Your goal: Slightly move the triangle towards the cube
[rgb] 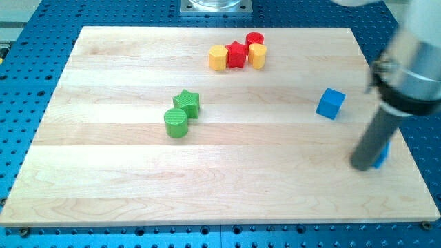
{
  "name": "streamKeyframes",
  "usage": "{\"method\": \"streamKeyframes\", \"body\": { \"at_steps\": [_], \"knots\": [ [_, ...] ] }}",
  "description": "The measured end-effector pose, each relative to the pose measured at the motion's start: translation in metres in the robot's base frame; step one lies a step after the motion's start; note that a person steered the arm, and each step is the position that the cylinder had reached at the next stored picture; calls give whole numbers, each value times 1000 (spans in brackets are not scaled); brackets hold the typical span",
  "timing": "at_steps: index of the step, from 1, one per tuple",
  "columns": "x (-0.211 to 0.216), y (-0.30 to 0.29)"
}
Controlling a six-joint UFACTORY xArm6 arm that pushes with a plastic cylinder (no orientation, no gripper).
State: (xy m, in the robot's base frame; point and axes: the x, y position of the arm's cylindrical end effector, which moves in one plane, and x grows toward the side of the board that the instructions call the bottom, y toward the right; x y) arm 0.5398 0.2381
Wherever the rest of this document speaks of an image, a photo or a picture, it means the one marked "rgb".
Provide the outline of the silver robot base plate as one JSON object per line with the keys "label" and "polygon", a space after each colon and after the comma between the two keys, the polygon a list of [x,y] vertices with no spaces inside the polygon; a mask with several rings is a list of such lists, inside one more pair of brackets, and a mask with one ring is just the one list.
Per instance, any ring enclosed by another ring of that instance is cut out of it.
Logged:
{"label": "silver robot base plate", "polygon": [[252,15],[251,0],[180,0],[181,16]]}

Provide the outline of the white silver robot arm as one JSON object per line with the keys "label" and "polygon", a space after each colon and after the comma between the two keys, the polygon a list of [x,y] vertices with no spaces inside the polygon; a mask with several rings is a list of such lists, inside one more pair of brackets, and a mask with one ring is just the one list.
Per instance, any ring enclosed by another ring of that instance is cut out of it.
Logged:
{"label": "white silver robot arm", "polygon": [[440,0],[409,2],[404,24],[371,64],[380,108],[399,116],[440,111]]}

